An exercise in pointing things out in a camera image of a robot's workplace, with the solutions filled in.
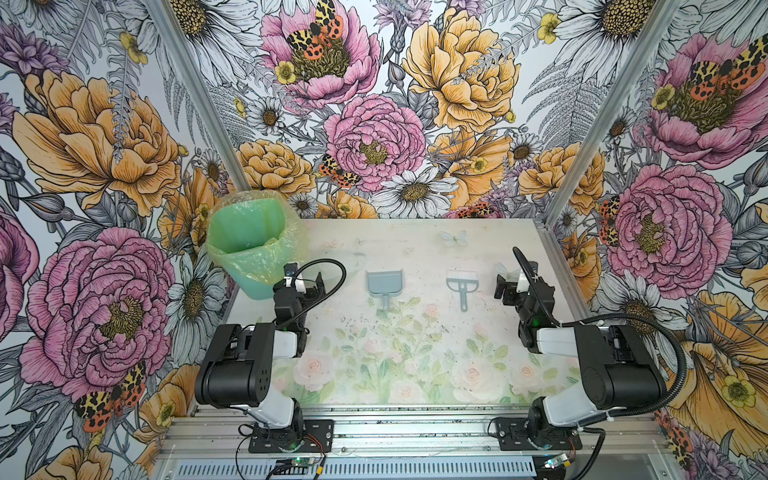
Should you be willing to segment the grey-green hand brush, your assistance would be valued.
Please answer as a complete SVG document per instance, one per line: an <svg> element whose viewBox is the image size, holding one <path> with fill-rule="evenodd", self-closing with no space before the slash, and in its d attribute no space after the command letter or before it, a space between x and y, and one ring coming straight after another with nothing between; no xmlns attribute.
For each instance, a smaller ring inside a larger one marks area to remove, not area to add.
<svg viewBox="0 0 768 480"><path fill-rule="evenodd" d="M469 310L469 295L479 288L478 274L468 270L448 270L445 283L459 296L460 310L466 313Z"/></svg>

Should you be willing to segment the grey-green plastic dustpan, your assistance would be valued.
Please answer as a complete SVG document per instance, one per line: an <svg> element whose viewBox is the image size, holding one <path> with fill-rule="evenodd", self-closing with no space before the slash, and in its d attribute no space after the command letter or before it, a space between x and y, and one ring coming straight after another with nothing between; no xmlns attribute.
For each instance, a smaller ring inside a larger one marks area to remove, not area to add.
<svg viewBox="0 0 768 480"><path fill-rule="evenodd" d="M402 270L367 272L366 287L372 297L381 299L381 309L388 311L391 300L403 291L404 272Z"/></svg>

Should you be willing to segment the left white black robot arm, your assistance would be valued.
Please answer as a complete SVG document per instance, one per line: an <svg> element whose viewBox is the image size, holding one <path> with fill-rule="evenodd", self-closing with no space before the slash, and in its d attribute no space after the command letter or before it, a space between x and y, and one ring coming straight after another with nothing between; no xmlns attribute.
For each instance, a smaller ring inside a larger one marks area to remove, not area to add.
<svg viewBox="0 0 768 480"><path fill-rule="evenodd" d="M254 432L268 443L297 449L306 435L303 413L298 400L272 385L273 363L303 355L307 309L325 293L321 275L285 279L273 287L273 321L219 326L195 380L197 403L237 410L255 421Z"/></svg>

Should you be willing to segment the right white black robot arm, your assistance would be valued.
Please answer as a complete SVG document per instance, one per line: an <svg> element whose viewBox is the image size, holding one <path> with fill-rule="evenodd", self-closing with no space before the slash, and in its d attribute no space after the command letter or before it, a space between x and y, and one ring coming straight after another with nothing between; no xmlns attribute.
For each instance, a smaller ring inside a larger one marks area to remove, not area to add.
<svg viewBox="0 0 768 480"><path fill-rule="evenodd" d="M497 423L498 438L540 449L579 446L578 429L627 411L655 409L668 393L666 382L638 331L630 324L565 325L552 316L554 288L524 271L515 281L499 274L494 298L518 314L518 338L531 354L577 361L576 383L535 399L524 419Z"/></svg>

